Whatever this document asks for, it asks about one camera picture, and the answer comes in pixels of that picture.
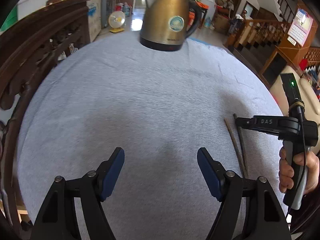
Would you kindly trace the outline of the right hand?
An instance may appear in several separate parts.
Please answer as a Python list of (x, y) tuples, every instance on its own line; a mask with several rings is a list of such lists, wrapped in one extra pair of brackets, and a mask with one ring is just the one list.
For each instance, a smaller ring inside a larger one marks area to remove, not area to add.
[[(280, 149), (279, 156), (279, 190), (281, 193), (285, 193), (287, 189), (292, 189), (294, 186), (292, 179), (294, 170), (286, 160), (284, 147)], [(312, 192), (319, 183), (319, 158), (312, 151), (306, 153), (306, 166), (309, 173), (304, 194)]]

